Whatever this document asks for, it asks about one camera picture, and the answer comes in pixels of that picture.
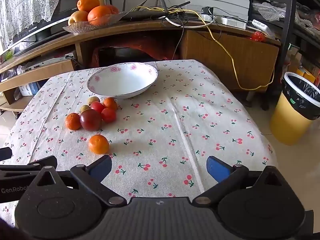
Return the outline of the black metal shelf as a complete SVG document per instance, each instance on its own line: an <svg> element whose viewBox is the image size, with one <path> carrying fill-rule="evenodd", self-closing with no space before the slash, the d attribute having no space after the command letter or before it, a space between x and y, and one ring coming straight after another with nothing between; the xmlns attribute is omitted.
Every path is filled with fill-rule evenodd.
<svg viewBox="0 0 320 240"><path fill-rule="evenodd" d="M259 20L280 39L275 80L281 71L289 46L319 67L319 0L249 0L249 19Z"/></svg>

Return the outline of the brown kiwi fruit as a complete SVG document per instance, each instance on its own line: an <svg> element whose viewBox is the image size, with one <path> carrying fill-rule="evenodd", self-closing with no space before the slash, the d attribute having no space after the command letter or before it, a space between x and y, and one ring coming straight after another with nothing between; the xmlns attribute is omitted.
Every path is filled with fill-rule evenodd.
<svg viewBox="0 0 320 240"><path fill-rule="evenodd" d="M92 96L88 98L87 104L90 106L93 102L100 102L100 99L97 96Z"/></svg>
<svg viewBox="0 0 320 240"><path fill-rule="evenodd" d="M86 110L88 110L88 109L90 109L90 106L89 106L89 105L83 105L83 106L81 106L81 108L80 108L80 113L83 113L84 111L86 111Z"/></svg>

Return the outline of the yellow trash bin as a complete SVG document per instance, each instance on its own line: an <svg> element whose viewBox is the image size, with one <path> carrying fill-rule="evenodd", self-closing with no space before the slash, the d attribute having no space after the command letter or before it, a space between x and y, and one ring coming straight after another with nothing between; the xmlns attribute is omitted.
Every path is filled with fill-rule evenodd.
<svg viewBox="0 0 320 240"><path fill-rule="evenodd" d="M319 89L293 72L284 74L281 85L270 131L279 142L294 145L319 118Z"/></svg>

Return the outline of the mandarin orange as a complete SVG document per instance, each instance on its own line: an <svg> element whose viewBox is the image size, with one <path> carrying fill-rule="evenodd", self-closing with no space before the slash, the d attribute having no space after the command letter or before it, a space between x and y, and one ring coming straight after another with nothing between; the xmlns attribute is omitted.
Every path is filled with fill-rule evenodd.
<svg viewBox="0 0 320 240"><path fill-rule="evenodd" d="M81 128L80 115L77 113L71 113L65 118L65 126L72 130L76 131Z"/></svg>
<svg viewBox="0 0 320 240"><path fill-rule="evenodd" d="M118 109L117 102L114 100L114 98L105 98L103 100L103 105L105 106L105 108L110 108L114 111L117 111Z"/></svg>
<svg viewBox="0 0 320 240"><path fill-rule="evenodd" d="M109 142L103 135L96 134L88 141L88 149L94 154L107 154L109 148Z"/></svg>

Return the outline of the wooden tv cabinet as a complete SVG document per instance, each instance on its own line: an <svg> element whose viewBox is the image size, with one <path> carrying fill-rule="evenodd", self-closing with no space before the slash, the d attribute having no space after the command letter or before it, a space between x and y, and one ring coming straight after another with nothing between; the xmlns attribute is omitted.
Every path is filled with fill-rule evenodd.
<svg viewBox="0 0 320 240"><path fill-rule="evenodd" d="M212 70L230 90L241 88L266 90L280 42L269 37L255 41L252 31L211 25L206 29L178 29L161 21L120 23L82 34L67 34L44 43L1 64L4 72L36 57L75 51L76 58L52 63L44 68L13 77L1 83L8 111L21 111L26 103L17 103L14 90L20 85L44 80L74 70L76 66L109 66L116 61L133 61L117 56L112 48L140 50L153 60L195 59Z"/></svg>

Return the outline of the small red tomato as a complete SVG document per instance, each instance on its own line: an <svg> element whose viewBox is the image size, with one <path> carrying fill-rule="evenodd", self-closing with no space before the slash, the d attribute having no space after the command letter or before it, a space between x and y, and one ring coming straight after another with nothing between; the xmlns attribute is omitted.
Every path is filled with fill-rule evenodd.
<svg viewBox="0 0 320 240"><path fill-rule="evenodd" d="M112 123L116 120L116 111L112 108L105 108L101 112L101 118L107 124Z"/></svg>
<svg viewBox="0 0 320 240"><path fill-rule="evenodd" d="M105 106L98 102L98 101L94 101L91 103L91 109L95 110L97 113L101 114L102 111L105 109Z"/></svg>

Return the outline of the yellow red apple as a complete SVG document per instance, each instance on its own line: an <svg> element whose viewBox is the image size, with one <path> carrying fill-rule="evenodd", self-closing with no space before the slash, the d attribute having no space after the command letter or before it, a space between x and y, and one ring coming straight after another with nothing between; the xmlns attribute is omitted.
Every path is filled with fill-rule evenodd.
<svg viewBox="0 0 320 240"><path fill-rule="evenodd" d="M71 14L68 20L68 25L72 25L75 22L86 22L87 21L88 12L86 11L75 11Z"/></svg>

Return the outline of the white floral ceramic bowl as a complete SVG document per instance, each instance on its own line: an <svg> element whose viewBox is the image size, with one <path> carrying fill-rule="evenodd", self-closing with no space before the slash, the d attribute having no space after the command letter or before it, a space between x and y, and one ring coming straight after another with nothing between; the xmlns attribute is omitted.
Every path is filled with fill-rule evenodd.
<svg viewBox="0 0 320 240"><path fill-rule="evenodd" d="M150 64L119 63L99 68L88 78L87 88L98 96L128 99L149 89L158 76L158 69Z"/></svg>

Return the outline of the small red ornament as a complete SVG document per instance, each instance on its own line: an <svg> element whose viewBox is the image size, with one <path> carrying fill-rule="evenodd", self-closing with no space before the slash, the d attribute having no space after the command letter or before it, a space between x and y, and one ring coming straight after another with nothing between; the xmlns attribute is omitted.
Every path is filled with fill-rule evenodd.
<svg viewBox="0 0 320 240"><path fill-rule="evenodd" d="M265 42L266 40L266 36L260 32L260 31L255 31L251 36L250 39L253 41L257 41L257 42Z"/></svg>

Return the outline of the red cloth in cabinet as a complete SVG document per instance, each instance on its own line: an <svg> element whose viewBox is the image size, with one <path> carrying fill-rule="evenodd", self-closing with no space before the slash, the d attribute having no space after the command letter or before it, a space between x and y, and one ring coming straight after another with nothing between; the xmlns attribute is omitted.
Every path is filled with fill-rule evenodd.
<svg viewBox="0 0 320 240"><path fill-rule="evenodd" d="M106 67L116 63L148 62L177 58L175 41L159 36L117 36L105 38L94 46L90 67Z"/></svg>

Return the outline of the white power strip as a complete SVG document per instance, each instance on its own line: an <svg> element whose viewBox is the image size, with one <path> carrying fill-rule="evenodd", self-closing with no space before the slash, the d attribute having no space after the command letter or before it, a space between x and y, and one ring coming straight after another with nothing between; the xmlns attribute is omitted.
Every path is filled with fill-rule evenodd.
<svg viewBox="0 0 320 240"><path fill-rule="evenodd" d="M199 16L199 19L203 19L205 22L213 22L216 24L222 24L222 25L226 25L229 27L235 27L235 28L239 28L239 29L246 29L247 24L245 22L241 22L239 20L235 20L232 18L226 18L226 17L222 17L222 16L210 16L210 15L206 15L206 14L201 14Z"/></svg>

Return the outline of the black power adapter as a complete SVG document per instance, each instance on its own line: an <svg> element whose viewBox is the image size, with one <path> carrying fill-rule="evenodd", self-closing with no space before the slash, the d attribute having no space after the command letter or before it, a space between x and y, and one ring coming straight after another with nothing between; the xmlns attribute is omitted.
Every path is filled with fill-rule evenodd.
<svg viewBox="0 0 320 240"><path fill-rule="evenodd" d="M201 14L212 16L213 15L213 11L214 11L213 7L202 7L201 8Z"/></svg>

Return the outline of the large orange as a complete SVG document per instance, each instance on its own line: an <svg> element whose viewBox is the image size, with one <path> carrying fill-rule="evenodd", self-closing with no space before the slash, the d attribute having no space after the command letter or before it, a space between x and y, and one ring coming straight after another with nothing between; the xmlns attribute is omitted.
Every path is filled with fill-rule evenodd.
<svg viewBox="0 0 320 240"><path fill-rule="evenodd" d="M95 7L100 5L99 0L78 0L77 1L77 8L79 11L86 11L90 12Z"/></svg>
<svg viewBox="0 0 320 240"><path fill-rule="evenodd" d="M100 5L92 9L87 16L87 20L91 25L101 26L106 23L110 14L107 14L108 10L105 5Z"/></svg>

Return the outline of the cherry print tablecloth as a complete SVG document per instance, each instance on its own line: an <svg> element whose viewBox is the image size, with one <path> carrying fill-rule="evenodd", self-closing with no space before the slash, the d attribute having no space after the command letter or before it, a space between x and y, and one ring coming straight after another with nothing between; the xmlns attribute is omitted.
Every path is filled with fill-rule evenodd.
<svg viewBox="0 0 320 240"><path fill-rule="evenodd" d="M215 184L206 160L213 155L229 165L252 170L277 164L276 154L244 106L219 78L195 60L158 61L158 79L144 93L118 100L117 119L99 134L110 144L112 170L103 183L126 199L195 198ZM50 78L27 105L5 145L7 165L26 165L47 156L57 169L89 165L98 155L88 149L93 132L71 131L70 113L91 97L94 69Z"/></svg>

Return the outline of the front large orange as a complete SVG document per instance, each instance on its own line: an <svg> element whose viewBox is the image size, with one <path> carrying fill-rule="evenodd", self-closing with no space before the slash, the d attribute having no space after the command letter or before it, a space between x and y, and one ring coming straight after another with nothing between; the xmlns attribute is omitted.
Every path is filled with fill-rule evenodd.
<svg viewBox="0 0 320 240"><path fill-rule="evenodd" d="M100 5L92 9L87 16L87 20L91 25L101 26L106 23L110 14L107 14L108 10L105 5Z"/></svg>

